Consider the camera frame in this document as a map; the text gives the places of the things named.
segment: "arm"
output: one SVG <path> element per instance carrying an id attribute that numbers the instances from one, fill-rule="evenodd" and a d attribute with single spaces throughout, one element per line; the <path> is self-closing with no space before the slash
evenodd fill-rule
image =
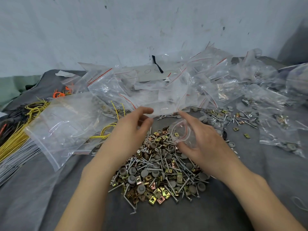
<path id="1" fill-rule="evenodd" d="M 152 112 L 151 108 L 139 107 L 118 121 L 94 159 L 83 169 L 77 189 L 56 231 L 102 229 L 105 200 L 111 178 L 122 163 L 142 145 L 147 131 L 153 124 L 153 119 L 143 114 Z"/>
<path id="2" fill-rule="evenodd" d="M 191 149 L 180 142 L 179 149 L 205 173 L 231 189 L 255 230 L 305 230 L 275 196 L 265 179 L 245 167 L 213 127 L 185 112 L 179 113 L 191 125 L 197 140 L 197 148 Z"/>

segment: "gray cloth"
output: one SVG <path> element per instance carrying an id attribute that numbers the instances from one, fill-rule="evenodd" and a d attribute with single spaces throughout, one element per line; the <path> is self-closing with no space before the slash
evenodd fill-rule
<path id="1" fill-rule="evenodd" d="M 57 72 L 46 72 L 36 88 L 22 94 L 8 109 L 33 102 L 36 97 L 50 97 L 56 88 L 63 89 L 62 78 L 55 76 Z M 69 72 L 84 74 L 84 71 Z M 161 129 L 174 121 L 174 118 L 155 121 L 152 129 Z M 244 125 L 234 132 L 232 127 L 235 125 L 226 129 L 228 139 L 236 144 L 241 161 L 267 180 L 282 203 L 307 229 L 308 213 L 297 208 L 290 197 L 297 196 L 308 205 L 308 161 L 278 147 L 259 144 L 257 129 Z M 243 133 L 248 133 L 251 139 L 246 139 Z M 300 134 L 303 148 L 307 149 L 307 133 Z M 91 159 L 89 155 L 73 155 L 56 173 L 42 153 L 28 161 L 0 188 L 0 230 L 54 230 L 78 185 L 83 167 Z M 210 179 L 200 196 L 191 203 L 185 198 L 179 204 L 172 198 L 154 206 L 139 202 L 137 213 L 129 215 L 132 209 L 120 190 L 113 191 L 107 198 L 105 230 L 253 230 L 236 197 L 220 181 Z"/>

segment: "forearm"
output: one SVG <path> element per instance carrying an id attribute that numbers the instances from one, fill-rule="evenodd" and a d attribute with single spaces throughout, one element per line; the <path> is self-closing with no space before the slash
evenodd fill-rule
<path id="1" fill-rule="evenodd" d="M 84 168 L 80 182 L 56 230 L 101 230 L 114 166 L 97 155 Z"/>
<path id="2" fill-rule="evenodd" d="M 244 165 L 231 172 L 224 183 L 241 203 L 255 230 L 305 230 L 267 182 Z"/>

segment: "person's left hand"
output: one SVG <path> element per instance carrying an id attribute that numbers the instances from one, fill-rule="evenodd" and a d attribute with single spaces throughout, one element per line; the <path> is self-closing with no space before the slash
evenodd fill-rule
<path id="1" fill-rule="evenodd" d="M 142 145 L 153 119 L 144 114 L 153 113 L 152 108 L 139 107 L 135 111 L 120 118 L 110 136 L 102 144 L 96 158 L 106 158 L 118 168 Z"/>

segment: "person's right hand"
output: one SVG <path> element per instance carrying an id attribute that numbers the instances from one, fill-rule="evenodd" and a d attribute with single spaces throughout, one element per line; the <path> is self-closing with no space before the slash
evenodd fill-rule
<path id="1" fill-rule="evenodd" d="M 212 126 L 203 124 L 186 112 L 179 111 L 179 114 L 191 125 L 197 141 L 197 148 L 194 149 L 179 142 L 180 151 L 206 174 L 224 182 L 231 170 L 242 165 L 241 161 Z"/>

